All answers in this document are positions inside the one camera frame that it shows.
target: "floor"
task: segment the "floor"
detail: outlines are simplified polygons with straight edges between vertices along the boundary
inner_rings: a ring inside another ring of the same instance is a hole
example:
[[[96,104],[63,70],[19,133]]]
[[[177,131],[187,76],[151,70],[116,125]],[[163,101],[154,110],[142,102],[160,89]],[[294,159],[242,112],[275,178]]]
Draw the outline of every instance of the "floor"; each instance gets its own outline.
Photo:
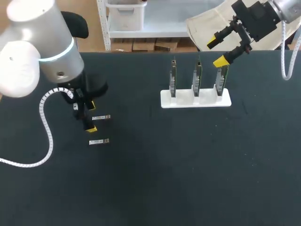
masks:
[[[8,26],[9,21],[6,16],[6,7],[10,0],[0,0],[0,33]],[[56,0],[62,11],[70,11],[83,16],[89,27],[89,37],[79,40],[81,52],[103,52],[103,35],[100,26],[96,0]]]

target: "white container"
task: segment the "white container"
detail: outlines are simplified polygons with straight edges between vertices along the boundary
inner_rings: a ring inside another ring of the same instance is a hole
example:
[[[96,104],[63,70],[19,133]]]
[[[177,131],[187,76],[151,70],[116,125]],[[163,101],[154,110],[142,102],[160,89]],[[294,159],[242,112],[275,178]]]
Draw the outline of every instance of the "white container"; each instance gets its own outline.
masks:
[[[140,31],[143,29],[146,1],[108,0],[111,28],[115,31]]]

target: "cardboard box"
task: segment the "cardboard box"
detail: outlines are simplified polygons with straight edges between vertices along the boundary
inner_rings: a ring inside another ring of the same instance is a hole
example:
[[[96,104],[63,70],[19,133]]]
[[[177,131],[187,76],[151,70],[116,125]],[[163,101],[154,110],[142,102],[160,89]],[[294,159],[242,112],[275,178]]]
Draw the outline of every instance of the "cardboard box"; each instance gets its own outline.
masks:
[[[177,53],[197,52],[198,48],[190,38],[182,38],[175,50]]]
[[[155,38],[134,39],[133,52],[153,52],[155,50]]]
[[[156,51],[175,52],[180,38],[159,38],[155,44]]]
[[[133,39],[111,39],[112,52],[132,52]]]

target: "robotic arm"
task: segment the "robotic arm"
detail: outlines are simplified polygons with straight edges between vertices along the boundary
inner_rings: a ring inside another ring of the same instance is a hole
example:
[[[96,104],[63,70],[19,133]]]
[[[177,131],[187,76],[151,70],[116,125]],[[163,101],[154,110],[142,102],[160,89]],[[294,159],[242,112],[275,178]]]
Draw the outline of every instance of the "robotic arm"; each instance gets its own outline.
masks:
[[[227,26],[220,32],[214,34],[208,43],[209,49],[212,49],[232,31],[239,34],[241,38],[240,46],[234,50],[226,52],[216,61],[216,67],[229,65],[242,55],[244,52],[250,53],[252,50],[251,39],[260,41],[262,38],[277,29],[277,24],[281,21],[289,24],[301,16],[301,0],[268,0],[261,4],[259,1],[247,8],[242,0],[238,0],[232,5],[236,16]]]
[[[40,68],[73,104],[74,116],[84,130],[97,131],[87,116],[93,99],[108,89],[103,76],[87,74],[73,37],[88,37],[86,21],[58,9],[55,0],[12,0],[7,8],[10,27],[0,36],[0,93],[24,97],[38,85]]]
[[[10,27],[0,36],[0,92],[30,94],[39,81],[39,65],[54,83],[77,78],[84,62],[55,0],[13,0]]]

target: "silver cylinder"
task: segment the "silver cylinder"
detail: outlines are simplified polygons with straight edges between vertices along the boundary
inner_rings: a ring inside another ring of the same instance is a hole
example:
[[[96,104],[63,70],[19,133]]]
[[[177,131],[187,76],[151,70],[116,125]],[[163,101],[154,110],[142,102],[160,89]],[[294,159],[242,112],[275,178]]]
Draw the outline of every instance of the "silver cylinder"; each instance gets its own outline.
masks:
[[[287,24],[301,16],[301,0],[272,0],[280,19]]]
[[[18,17],[17,19],[13,16],[9,17],[11,28],[20,34],[21,40],[28,41],[35,46],[41,59],[49,59],[49,61],[40,62],[40,66],[50,81],[68,82],[81,74],[84,62],[74,43],[69,52],[56,58],[70,47],[72,36],[56,3],[51,0],[47,1],[53,5],[50,5],[47,10],[43,10],[35,18],[30,18],[28,15],[24,15],[22,20]],[[12,4],[9,10],[8,15],[15,12],[17,15],[19,9]]]

